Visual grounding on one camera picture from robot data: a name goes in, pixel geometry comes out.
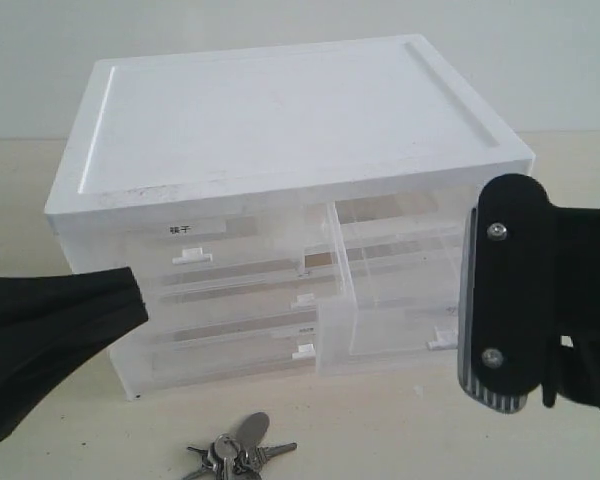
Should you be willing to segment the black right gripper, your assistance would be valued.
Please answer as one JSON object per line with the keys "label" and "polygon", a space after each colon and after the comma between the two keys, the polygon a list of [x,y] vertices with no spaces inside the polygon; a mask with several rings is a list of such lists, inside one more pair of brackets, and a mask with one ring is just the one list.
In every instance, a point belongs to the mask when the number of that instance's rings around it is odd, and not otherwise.
{"label": "black right gripper", "polygon": [[523,174],[490,180],[466,221],[458,329],[474,401],[514,414],[540,391],[600,412],[600,206],[556,206]]}

